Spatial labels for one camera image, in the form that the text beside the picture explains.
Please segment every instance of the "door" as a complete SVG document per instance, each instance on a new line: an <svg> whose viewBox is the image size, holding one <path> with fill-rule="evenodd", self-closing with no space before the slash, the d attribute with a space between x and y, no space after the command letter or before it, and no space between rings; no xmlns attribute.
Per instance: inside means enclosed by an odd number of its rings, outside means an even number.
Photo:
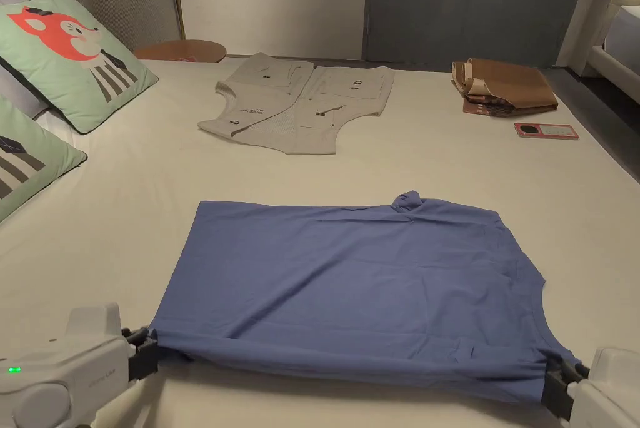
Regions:
<svg viewBox="0 0 640 428"><path fill-rule="evenodd" d="M470 57L553 65L578 0L368 1L368 60L449 71Z"/></svg>

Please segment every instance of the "white bed frame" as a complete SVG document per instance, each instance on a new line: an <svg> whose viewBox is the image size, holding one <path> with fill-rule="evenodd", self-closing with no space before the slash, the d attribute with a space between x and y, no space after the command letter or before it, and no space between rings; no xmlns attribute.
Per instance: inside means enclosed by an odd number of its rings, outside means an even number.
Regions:
<svg viewBox="0 0 640 428"><path fill-rule="evenodd" d="M637 4L640 0L579 0L557 65L584 77L604 76L640 103L640 76L602 48L619 7Z"/></svg>

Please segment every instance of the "t-shirt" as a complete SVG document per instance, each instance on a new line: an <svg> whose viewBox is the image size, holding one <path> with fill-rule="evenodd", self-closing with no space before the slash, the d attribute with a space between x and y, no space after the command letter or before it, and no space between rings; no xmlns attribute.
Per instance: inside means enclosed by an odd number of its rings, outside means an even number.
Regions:
<svg viewBox="0 0 640 428"><path fill-rule="evenodd" d="M159 345L249 370L541 398L576 363L544 279L494 211L204 201L152 327Z"/></svg>

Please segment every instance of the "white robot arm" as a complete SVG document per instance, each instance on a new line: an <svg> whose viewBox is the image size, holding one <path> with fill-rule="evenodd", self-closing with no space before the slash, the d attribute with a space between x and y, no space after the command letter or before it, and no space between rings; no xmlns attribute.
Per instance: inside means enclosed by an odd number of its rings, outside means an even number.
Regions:
<svg viewBox="0 0 640 428"><path fill-rule="evenodd" d="M158 371L154 332L121 328L118 305L81 307L64 337L0 360L0 428L76 428ZM640 354L596 352L591 370L550 359L542 405L569 428L640 428Z"/></svg>
<svg viewBox="0 0 640 428"><path fill-rule="evenodd" d="M549 360L542 405L569 428L640 428L640 354L599 348L591 370Z"/></svg>
<svg viewBox="0 0 640 428"><path fill-rule="evenodd" d="M121 328L118 305L80 307L64 337L0 360L0 428L76 428L158 371L154 333Z"/></svg>

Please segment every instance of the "round side table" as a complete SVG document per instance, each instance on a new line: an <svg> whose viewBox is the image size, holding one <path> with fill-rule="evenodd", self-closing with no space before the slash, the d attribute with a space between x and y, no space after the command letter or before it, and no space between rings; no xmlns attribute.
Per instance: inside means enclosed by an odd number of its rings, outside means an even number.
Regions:
<svg viewBox="0 0 640 428"><path fill-rule="evenodd" d="M133 54L138 59L217 63L226 56L226 49L221 44L213 41L183 39L136 49Z"/></svg>

